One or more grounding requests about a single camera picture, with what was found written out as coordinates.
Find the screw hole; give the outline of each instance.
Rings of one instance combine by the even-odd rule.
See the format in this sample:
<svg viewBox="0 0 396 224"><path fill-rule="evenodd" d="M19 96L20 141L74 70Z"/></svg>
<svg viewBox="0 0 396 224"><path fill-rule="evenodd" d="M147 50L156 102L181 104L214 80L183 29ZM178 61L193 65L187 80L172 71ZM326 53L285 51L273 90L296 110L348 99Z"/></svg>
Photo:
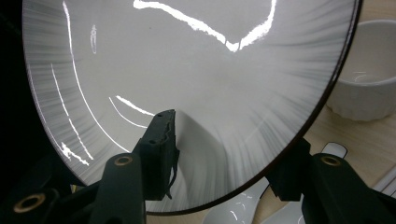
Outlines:
<svg viewBox="0 0 396 224"><path fill-rule="evenodd" d="M37 208L40 204L42 204L45 200L46 200L46 195L43 193L29 195L15 204L14 212L25 213L32 211L33 209Z"/></svg>
<svg viewBox="0 0 396 224"><path fill-rule="evenodd" d="M330 156L324 156L320 158L324 163L330 165L330 166L339 166L341 165L341 162L339 160L337 160L334 157L330 157Z"/></svg>
<svg viewBox="0 0 396 224"><path fill-rule="evenodd" d="M119 157L114 161L114 163L118 166L123 166L130 162L132 162L132 157L128 157L128 156Z"/></svg>

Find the white plate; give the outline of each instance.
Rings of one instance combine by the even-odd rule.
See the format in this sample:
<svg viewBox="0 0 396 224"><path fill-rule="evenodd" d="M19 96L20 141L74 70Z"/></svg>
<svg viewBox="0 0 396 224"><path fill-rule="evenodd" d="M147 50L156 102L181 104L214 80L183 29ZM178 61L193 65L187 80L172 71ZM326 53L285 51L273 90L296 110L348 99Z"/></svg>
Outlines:
<svg viewBox="0 0 396 224"><path fill-rule="evenodd" d="M134 148L153 114L175 109L174 199L147 209L186 212L251 186L306 131L358 8L357 0L25 0L26 64L49 139L86 184Z"/></svg>

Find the white ceramic dish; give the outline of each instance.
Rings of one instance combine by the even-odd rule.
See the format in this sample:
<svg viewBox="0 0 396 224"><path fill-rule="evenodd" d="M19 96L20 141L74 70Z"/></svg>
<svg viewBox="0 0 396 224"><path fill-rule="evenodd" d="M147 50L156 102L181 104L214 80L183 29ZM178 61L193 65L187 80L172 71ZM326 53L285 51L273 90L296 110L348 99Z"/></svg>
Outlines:
<svg viewBox="0 0 396 224"><path fill-rule="evenodd" d="M382 119L396 111L396 21L358 26L327 105L341 117Z"/></svg>
<svg viewBox="0 0 396 224"><path fill-rule="evenodd" d="M49 139L85 183L175 109L173 200L221 203L313 122L345 59L358 0L25 0L23 41Z"/></svg>

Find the wooden table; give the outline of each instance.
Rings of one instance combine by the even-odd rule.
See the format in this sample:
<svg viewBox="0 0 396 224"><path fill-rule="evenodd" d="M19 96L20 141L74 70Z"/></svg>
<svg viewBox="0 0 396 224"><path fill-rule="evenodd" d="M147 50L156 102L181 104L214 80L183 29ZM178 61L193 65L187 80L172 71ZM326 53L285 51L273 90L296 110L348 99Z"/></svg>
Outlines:
<svg viewBox="0 0 396 224"><path fill-rule="evenodd" d="M396 20L396 0L364 1L361 21L376 19ZM396 114L369 122L352 121L325 106L304 138L312 145L313 154L328 142L346 147L346 160L369 187L396 164ZM261 223L285 204L268 189L259 202L253 223ZM198 224L207 211L174 217L148 216L148 224Z"/></svg>

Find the black mount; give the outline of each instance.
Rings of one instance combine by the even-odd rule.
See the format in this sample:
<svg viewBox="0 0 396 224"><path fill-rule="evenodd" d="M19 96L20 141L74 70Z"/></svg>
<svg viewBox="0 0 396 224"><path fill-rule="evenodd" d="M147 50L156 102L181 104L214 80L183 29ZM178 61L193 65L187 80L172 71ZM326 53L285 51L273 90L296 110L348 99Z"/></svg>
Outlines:
<svg viewBox="0 0 396 224"><path fill-rule="evenodd" d="M396 223L395 199L369 189L343 159L309 150L302 139L267 175L280 200L304 195L305 223ZM178 155L175 110L163 111L132 153L110 158L101 181L75 193L70 185L78 181L63 162L44 158L2 203L0 223L146 223L145 200L171 198Z"/></svg>
<svg viewBox="0 0 396 224"><path fill-rule="evenodd" d="M281 201L304 195L305 223L396 223L396 199L368 188L345 160L309 149L302 139L267 176Z"/></svg>

